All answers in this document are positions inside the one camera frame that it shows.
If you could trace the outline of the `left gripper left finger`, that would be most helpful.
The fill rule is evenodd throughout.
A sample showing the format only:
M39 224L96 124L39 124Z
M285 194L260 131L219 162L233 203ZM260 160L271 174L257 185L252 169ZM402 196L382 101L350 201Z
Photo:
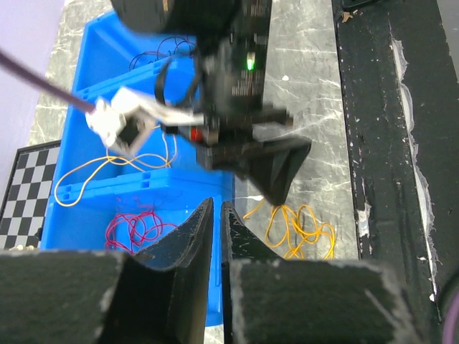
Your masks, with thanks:
M202 343L214 204L135 255L1 253L3 343Z

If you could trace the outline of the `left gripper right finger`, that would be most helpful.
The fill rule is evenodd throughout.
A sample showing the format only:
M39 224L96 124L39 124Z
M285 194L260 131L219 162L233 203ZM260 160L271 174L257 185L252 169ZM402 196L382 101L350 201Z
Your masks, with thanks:
M394 271L380 262L287 260L221 210L226 343L420 343Z

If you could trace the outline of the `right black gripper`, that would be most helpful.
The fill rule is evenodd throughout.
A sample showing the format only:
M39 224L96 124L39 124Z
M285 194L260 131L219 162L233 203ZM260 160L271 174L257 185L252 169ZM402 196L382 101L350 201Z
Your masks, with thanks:
M273 206L285 203L290 185L311 151L309 138L291 135L260 142L253 137L255 125L293 124L285 108L268 103L261 110L233 115L216 115L177 110L172 119L162 120L161 129L180 135L195 148L196 162L207 170L233 167L231 171L248 180Z

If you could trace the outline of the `blue three-compartment plastic bin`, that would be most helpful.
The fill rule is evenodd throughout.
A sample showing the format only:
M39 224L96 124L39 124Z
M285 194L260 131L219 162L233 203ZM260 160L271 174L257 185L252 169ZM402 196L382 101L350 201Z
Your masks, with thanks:
M169 63L164 97L180 101L194 76L185 56L193 37L141 36L129 31L113 12L87 23L82 37L73 91L94 102L110 100L122 86L151 94L157 74ZM209 275L207 324L222 322L220 211L234 196L234 179L208 172L195 160L183 138L156 130L141 149L141 166L105 163L105 146L87 126L85 116L70 107L60 145L41 247L103 249L110 223L119 214L153 209L139 229L148 246L156 233L166 234L186 221L205 199L214 202L214 236Z

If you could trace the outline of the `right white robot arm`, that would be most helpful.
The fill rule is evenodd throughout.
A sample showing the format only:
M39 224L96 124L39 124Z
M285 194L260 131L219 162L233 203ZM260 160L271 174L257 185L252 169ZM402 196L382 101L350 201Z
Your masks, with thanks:
M164 97L161 70L153 97L121 90L134 118L158 121L165 133L185 138L207 170L233 172L250 181L273 206L285 203L290 185L311 150L295 135L258 140L256 125L291 125L284 108L263 101L271 1L114 1L118 18L141 34L191 35L194 79L183 100Z

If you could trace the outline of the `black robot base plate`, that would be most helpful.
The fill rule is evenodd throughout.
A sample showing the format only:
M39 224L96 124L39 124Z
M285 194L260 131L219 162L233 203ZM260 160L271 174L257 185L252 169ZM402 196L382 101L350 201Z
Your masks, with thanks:
M458 273L458 81L436 1L334 1L357 244L423 327Z

